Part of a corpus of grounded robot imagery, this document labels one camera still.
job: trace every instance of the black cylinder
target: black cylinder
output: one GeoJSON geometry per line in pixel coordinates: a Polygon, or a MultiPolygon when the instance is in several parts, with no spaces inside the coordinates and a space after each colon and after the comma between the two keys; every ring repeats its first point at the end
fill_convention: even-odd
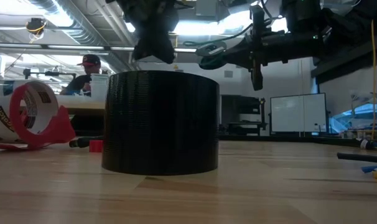
{"type": "Polygon", "coordinates": [[[217,82],[188,73],[110,77],[102,166],[140,175],[183,175],[218,166],[217,82]]]}

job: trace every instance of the packing tape roll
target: packing tape roll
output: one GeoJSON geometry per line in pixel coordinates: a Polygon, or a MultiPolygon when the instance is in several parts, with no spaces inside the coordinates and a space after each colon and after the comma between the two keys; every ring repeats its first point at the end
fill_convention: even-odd
{"type": "MultiPolygon", "coordinates": [[[[75,137],[68,111],[58,107],[53,90],[34,80],[0,81],[0,143],[38,149],[75,137]]],[[[0,144],[0,149],[16,149],[0,144]]]]}

